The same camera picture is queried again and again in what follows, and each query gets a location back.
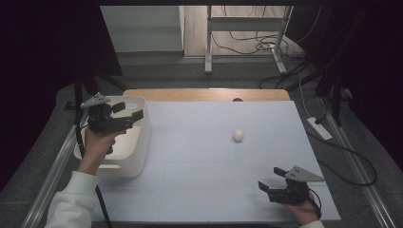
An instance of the table leg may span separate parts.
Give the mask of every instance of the table leg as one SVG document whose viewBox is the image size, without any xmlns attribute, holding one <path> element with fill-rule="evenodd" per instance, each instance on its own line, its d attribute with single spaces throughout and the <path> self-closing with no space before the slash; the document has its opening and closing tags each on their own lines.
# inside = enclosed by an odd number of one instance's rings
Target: table leg
<svg viewBox="0 0 403 228">
<path fill-rule="evenodd" d="M 287 23 L 288 23 L 288 19 L 290 18 L 290 13 L 291 13 L 291 6 L 285 7 L 285 12 L 284 12 L 284 15 L 282 16 L 282 22 L 281 22 L 281 26 L 278 31 L 278 37 L 277 37 L 276 43 L 273 46 L 270 46 L 272 54 L 273 54 L 273 58 L 276 61 L 276 65 L 278 66 L 278 71 L 280 74 L 287 73 L 287 69 L 285 68 L 285 65 L 281 59 L 281 54 L 280 54 L 279 48 L 281 45 L 282 37 L 284 36 L 285 28 L 287 28 Z"/>
<path fill-rule="evenodd" d="M 211 46 L 211 6 L 207 6 L 207 44 L 205 47 L 205 61 L 204 61 L 204 73 L 211 74 L 212 72 L 212 46 Z"/>
</svg>

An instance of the wooden edge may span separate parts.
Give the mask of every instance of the wooden edge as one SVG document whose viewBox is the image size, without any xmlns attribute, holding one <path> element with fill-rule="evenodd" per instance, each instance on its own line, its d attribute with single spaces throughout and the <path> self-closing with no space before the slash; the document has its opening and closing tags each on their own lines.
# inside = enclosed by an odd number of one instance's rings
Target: wooden edge
<svg viewBox="0 0 403 228">
<path fill-rule="evenodd" d="M 124 92 L 124 96 L 141 96 L 148 101 L 159 102 L 232 102 L 236 98 L 245 102 L 290 101 L 290 96 L 284 89 L 129 89 Z"/>
</svg>

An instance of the robotic hand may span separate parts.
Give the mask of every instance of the robotic hand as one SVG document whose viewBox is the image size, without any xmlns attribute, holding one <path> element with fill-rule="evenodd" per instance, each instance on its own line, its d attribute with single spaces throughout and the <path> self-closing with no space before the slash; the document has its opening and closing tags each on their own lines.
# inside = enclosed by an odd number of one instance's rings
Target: robotic hand
<svg viewBox="0 0 403 228">
<path fill-rule="evenodd" d="M 110 99 L 98 93 L 85 103 L 81 104 L 81 108 L 88 108 L 88 127 L 97 133 L 111 133 L 116 131 L 126 131 L 133 127 L 133 124 L 141 120 L 144 112 L 139 110 L 133 112 L 131 116 L 112 118 L 113 113 L 125 110 L 125 103 L 115 105 L 107 104 Z M 112 146 L 109 147 L 107 154 L 113 152 Z"/>
<path fill-rule="evenodd" d="M 269 186 L 259 181 L 259 189 L 267 193 L 269 200 L 287 204 L 301 204 L 307 200 L 314 206 L 317 218 L 320 219 L 320 207 L 310 198 L 307 181 L 324 181 L 324 179 L 297 166 L 288 172 L 275 167 L 274 173 L 284 177 L 287 186 L 285 189 L 270 189 Z"/>
</svg>

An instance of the wire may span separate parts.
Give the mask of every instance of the wire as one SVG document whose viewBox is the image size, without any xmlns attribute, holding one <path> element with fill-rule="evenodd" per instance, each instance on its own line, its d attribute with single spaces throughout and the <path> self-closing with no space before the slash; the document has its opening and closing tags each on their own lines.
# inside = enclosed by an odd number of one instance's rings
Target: wire
<svg viewBox="0 0 403 228">
<path fill-rule="evenodd" d="M 302 86 L 301 86 L 302 79 L 303 79 L 303 77 L 299 78 L 299 91 L 301 92 L 302 105 L 303 105 L 303 109 L 305 110 L 305 113 L 308 116 L 308 118 L 311 118 L 311 115 L 309 115 L 308 110 L 306 109 L 306 106 L 305 106 L 305 99 L 303 98 Z"/>
<path fill-rule="evenodd" d="M 296 66 L 293 70 L 291 70 L 289 73 L 285 74 L 284 77 L 279 80 L 276 83 L 275 88 L 278 88 L 278 86 L 283 83 L 287 78 L 289 78 L 290 76 L 296 75 L 298 73 L 300 73 L 304 68 L 306 68 L 309 65 L 308 60 L 304 60 L 303 62 L 301 62 L 298 66 Z"/>
<path fill-rule="evenodd" d="M 303 59 L 303 62 L 302 62 L 302 63 L 305 63 L 305 61 L 311 61 L 311 59 L 313 59 L 313 56 L 315 56 L 315 55 L 317 55 L 317 54 L 320 54 L 320 53 L 326 51 L 329 47 L 332 46 L 333 42 L 335 42 L 335 41 L 338 39 L 338 37 L 341 36 L 341 35 L 345 32 L 346 29 L 347 29 L 347 26 L 344 27 L 344 28 L 342 28 L 342 29 L 340 29 L 340 30 L 338 31 L 338 33 L 337 33 L 335 36 L 332 37 L 332 40 L 329 42 L 329 44 L 328 44 L 326 47 L 322 47 L 321 49 L 319 49 L 319 50 L 315 51 L 314 53 L 312 53 L 310 56 L 307 56 L 307 57 L 305 57 L 305 58 L 302 58 L 302 59 Z M 284 54 L 284 52 L 282 51 L 282 49 L 280 49 L 280 50 L 281 50 L 281 52 L 280 52 L 280 53 L 281 53 L 281 56 L 287 56 L 287 55 L 288 55 L 287 49 L 288 49 L 288 47 L 290 47 L 290 46 L 287 46 L 287 47 L 286 47 L 286 49 L 285 49 L 285 51 L 286 51 L 285 54 Z M 326 69 L 326 68 L 329 67 L 330 65 L 331 65 L 331 63 L 328 63 L 326 66 L 324 66 L 324 67 L 323 67 L 322 69 L 320 69 L 320 70 Z M 278 86 L 279 86 L 281 83 L 283 83 L 288 77 L 290 77 L 290 76 L 292 76 L 292 75 L 295 75 L 295 74 L 301 72 L 305 67 L 307 67 L 307 65 L 304 66 L 301 70 L 296 71 L 295 73 L 294 73 L 294 72 L 293 72 L 293 73 L 292 73 L 292 72 L 289 72 L 289 73 L 285 74 L 284 77 L 283 77 L 282 79 L 280 79 L 280 80 L 278 81 L 278 83 L 275 85 L 275 88 L 278 88 Z M 266 81 L 268 81 L 268 80 L 269 80 L 269 78 L 268 78 L 268 79 L 263 79 L 263 80 L 261 80 L 260 83 L 259 83 L 259 88 L 262 89 L 261 84 L 264 83 L 264 82 L 266 82 Z"/>
<path fill-rule="evenodd" d="M 238 41 L 246 41 L 246 40 L 255 40 L 255 39 L 259 39 L 259 38 L 276 38 L 276 35 L 269 35 L 269 36 L 255 36 L 255 37 L 248 37 L 248 38 L 236 38 L 231 34 L 232 39 L 234 40 L 238 40 Z"/>
<path fill-rule="evenodd" d="M 288 42 L 286 42 L 286 41 L 284 41 L 284 42 L 286 44 L 286 47 L 281 47 L 279 49 L 281 58 L 289 60 L 289 61 L 306 60 L 307 59 L 307 57 L 305 56 L 305 53 L 304 53 L 304 51 L 303 51 L 303 49 L 301 47 L 299 47 L 301 49 L 301 53 L 295 54 L 294 56 L 289 54 L 288 49 L 289 49 L 290 45 L 288 44 Z"/>
<path fill-rule="evenodd" d="M 88 124 L 85 124 L 84 126 L 80 127 L 80 130 L 83 130 L 84 128 L 86 128 L 88 126 Z"/>
<path fill-rule="evenodd" d="M 320 124 L 327 116 L 327 111 L 329 109 L 329 100 L 330 100 L 329 93 L 327 94 L 327 100 L 328 100 L 328 102 L 326 104 L 325 113 L 323 114 L 323 116 L 321 118 L 315 120 L 315 124 Z"/>
<path fill-rule="evenodd" d="M 224 48 L 224 49 L 229 49 L 229 50 L 232 50 L 232 51 L 234 51 L 234 52 L 237 52 L 238 54 L 245 54 L 245 55 L 247 55 L 247 54 L 254 54 L 254 53 L 260 51 L 260 49 L 257 49 L 257 50 L 252 51 L 252 52 L 240 52 L 240 51 L 237 51 L 237 50 L 232 49 L 232 48 L 230 48 L 230 47 L 224 47 L 224 46 L 221 46 L 221 45 L 217 44 L 216 39 L 214 38 L 213 33 L 211 33 L 211 37 L 213 38 L 213 41 L 214 41 L 214 43 L 216 44 L 217 47 L 219 47 L 219 48 Z"/>
<path fill-rule="evenodd" d="M 264 8 L 263 8 L 263 13 L 261 14 L 261 17 L 264 16 L 264 13 L 266 12 L 266 8 L 267 8 L 267 6 L 264 6 Z"/>
<path fill-rule="evenodd" d="M 307 61 L 307 60 L 301 62 L 298 66 L 296 66 L 294 69 L 292 69 L 291 71 L 289 71 L 287 74 L 285 74 L 285 75 L 283 75 L 283 76 L 268 77 L 268 78 L 264 78 L 264 79 L 260 80 L 259 83 L 258 83 L 258 88 L 259 88 L 259 89 L 262 89 L 262 86 L 261 86 L 261 85 L 262 85 L 264 82 L 267 82 L 267 81 L 272 80 L 272 79 L 280 78 L 280 80 L 279 80 L 278 82 L 276 82 L 275 88 L 277 88 L 278 84 L 281 83 L 281 82 L 283 82 L 283 80 L 285 80 L 286 77 L 289 77 L 289 76 L 292 76 L 292 75 L 295 75 L 295 74 L 300 73 L 300 72 L 302 71 L 302 69 L 301 69 L 301 70 L 297 70 L 297 69 L 298 69 L 299 67 L 301 67 L 303 64 L 305 64 L 306 61 Z"/>
<path fill-rule="evenodd" d="M 306 196 L 305 194 L 303 194 L 303 192 L 300 191 L 299 189 L 297 189 L 296 187 L 291 186 L 291 185 L 287 185 L 287 187 L 291 188 L 293 191 L 297 192 L 300 196 L 303 196 L 309 203 L 311 203 L 311 205 L 315 208 L 315 212 L 317 214 L 318 219 L 320 219 L 322 217 L 322 213 L 320 211 L 322 202 L 320 200 L 319 200 L 320 201 L 320 207 L 319 207 L 319 206 L 317 206 L 317 204 L 315 203 L 315 201 L 313 199 L 311 199 L 309 196 Z"/>
<path fill-rule="evenodd" d="M 338 145 L 338 144 L 334 144 L 334 143 L 331 143 L 331 142 L 323 141 L 322 139 L 316 137 L 315 135 L 311 134 L 311 133 L 308 132 L 308 131 L 306 131 L 306 133 L 307 133 L 309 136 L 311 136 L 312 138 L 314 138 L 314 139 L 316 139 L 316 140 L 318 140 L 318 141 L 320 141 L 320 142 L 322 142 L 322 143 L 326 143 L 326 144 L 328 144 L 328 145 L 330 145 L 330 146 L 333 146 L 333 147 L 336 147 L 336 148 L 339 148 L 339 149 L 347 150 L 348 152 L 350 152 L 350 153 L 352 153 L 352 154 L 354 154 L 354 155 L 357 155 L 359 158 L 361 158 L 363 161 L 365 161 L 367 164 L 370 165 L 370 167 L 371 167 L 371 169 L 373 170 L 373 173 L 374 173 L 374 177 L 373 177 L 373 179 L 372 179 L 371 181 L 369 181 L 369 182 L 367 182 L 367 183 L 359 183 L 359 182 L 355 182 L 355 181 L 352 181 L 352 180 L 348 180 L 348 179 L 342 177 L 340 174 L 338 174 L 338 173 L 335 171 L 335 169 L 333 169 L 332 167 L 330 167 L 328 164 L 326 164 L 326 163 L 323 162 L 323 161 L 317 160 L 318 163 L 320 163 L 320 164 L 324 165 L 325 167 L 327 167 L 330 171 L 332 171 L 332 172 L 333 172 L 336 176 L 338 176 L 340 179 L 342 179 L 343 181 L 346 181 L 346 182 L 348 182 L 348 183 L 350 183 L 350 184 L 358 185 L 358 186 L 370 186 L 370 185 L 373 185 L 373 184 L 377 181 L 377 172 L 376 172 L 375 167 L 374 167 L 373 164 L 372 164 L 367 158 L 365 158 L 363 155 L 361 155 L 361 154 L 355 152 L 355 151 L 352 150 L 352 149 L 346 148 L 346 147 L 344 147 L 344 146 L 341 146 L 341 145 Z"/>
<path fill-rule="evenodd" d="M 255 8 L 256 8 L 256 6 L 252 6 L 252 10 L 251 10 L 251 12 L 248 14 L 248 16 L 251 16 L 253 12 L 255 12 L 255 14 L 256 14 Z"/>
<path fill-rule="evenodd" d="M 318 13 L 317 13 L 317 19 L 319 18 L 319 15 L 320 15 L 321 10 L 322 10 L 322 7 L 319 8 L 319 11 L 318 11 Z M 308 37 L 308 36 L 311 34 L 311 32 L 314 30 L 315 26 L 317 25 L 317 19 L 315 19 L 315 22 L 314 22 L 314 24 L 311 26 L 311 29 L 308 31 L 308 33 L 307 33 L 302 39 L 300 39 L 300 40 L 294 42 L 293 45 L 296 45 L 296 44 L 298 44 L 299 42 L 303 41 L 306 37 Z"/>
<path fill-rule="evenodd" d="M 322 201 L 320 200 L 320 197 L 317 195 L 317 192 L 315 192 L 312 188 L 309 188 L 309 190 L 313 192 L 315 196 L 317 196 L 317 200 L 319 201 L 319 209 L 322 209 Z"/>
<path fill-rule="evenodd" d="M 275 14 L 275 16 L 276 16 L 276 13 L 275 13 L 275 9 L 273 8 L 273 6 L 271 6 L 272 7 L 272 12 L 273 12 L 273 14 Z"/>
<path fill-rule="evenodd" d="M 109 228 L 113 228 L 112 222 L 110 221 L 110 218 L 109 218 L 109 214 L 107 213 L 107 210 L 106 210 L 104 197 L 102 196 L 101 189 L 100 189 L 100 187 L 98 185 L 95 187 L 95 192 L 97 193 L 98 200 L 100 201 L 101 209 L 102 209 L 102 212 L 103 212 L 104 217 L 105 217 L 106 225 Z"/>
</svg>

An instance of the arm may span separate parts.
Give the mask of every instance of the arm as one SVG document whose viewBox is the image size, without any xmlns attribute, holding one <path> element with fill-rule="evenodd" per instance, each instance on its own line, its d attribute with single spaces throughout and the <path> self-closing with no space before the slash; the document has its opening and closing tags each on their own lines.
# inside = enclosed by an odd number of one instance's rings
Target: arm
<svg viewBox="0 0 403 228">
<path fill-rule="evenodd" d="M 310 192 L 310 198 L 313 199 L 314 196 Z M 322 221 L 317 218 L 317 213 L 315 208 L 307 200 L 302 204 L 292 205 L 282 203 L 284 207 L 291 211 L 294 218 L 299 223 L 299 228 L 324 228 Z"/>
<path fill-rule="evenodd" d="M 107 149 L 122 133 L 98 134 L 86 130 L 85 155 L 65 190 L 56 193 L 50 203 L 46 227 L 91 227 L 91 215 L 97 201 L 95 187 L 99 182 L 95 174 Z"/>
</svg>

